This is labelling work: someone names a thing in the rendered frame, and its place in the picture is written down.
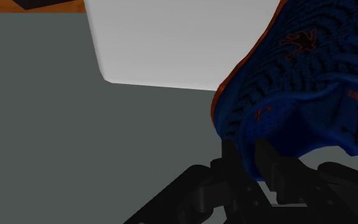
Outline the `white pillow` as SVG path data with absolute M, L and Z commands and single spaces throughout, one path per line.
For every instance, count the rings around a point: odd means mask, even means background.
M 215 90 L 249 53 L 280 0 L 84 0 L 112 83 Z

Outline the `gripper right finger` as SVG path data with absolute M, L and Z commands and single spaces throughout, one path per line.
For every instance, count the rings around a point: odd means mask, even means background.
M 320 224 L 358 224 L 357 170 L 336 162 L 312 169 L 265 139 L 256 140 L 255 164 L 278 204 L 306 204 Z

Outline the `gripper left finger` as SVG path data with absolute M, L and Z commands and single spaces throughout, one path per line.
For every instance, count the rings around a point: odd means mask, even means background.
M 202 224 L 223 206 L 223 224 L 269 222 L 272 205 L 242 166 L 230 140 L 210 166 L 192 165 L 133 214 L 124 224 Z

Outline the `blue shoe with orange sole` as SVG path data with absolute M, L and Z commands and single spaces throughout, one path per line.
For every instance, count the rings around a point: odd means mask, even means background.
M 255 180 L 257 138 L 287 157 L 325 146 L 357 156 L 358 0 L 280 0 L 216 90 L 210 115 Z

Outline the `grey bed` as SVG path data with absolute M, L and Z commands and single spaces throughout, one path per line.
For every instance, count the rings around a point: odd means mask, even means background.
M 120 85 L 82 13 L 0 13 L 0 224 L 124 224 L 221 154 L 213 92 Z

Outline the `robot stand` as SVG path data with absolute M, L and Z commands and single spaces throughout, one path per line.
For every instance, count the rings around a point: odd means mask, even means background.
M 12 0 L 12 1 L 25 10 L 31 10 L 31 9 L 45 7 L 45 6 L 52 6 L 60 3 L 67 3 L 74 0 Z

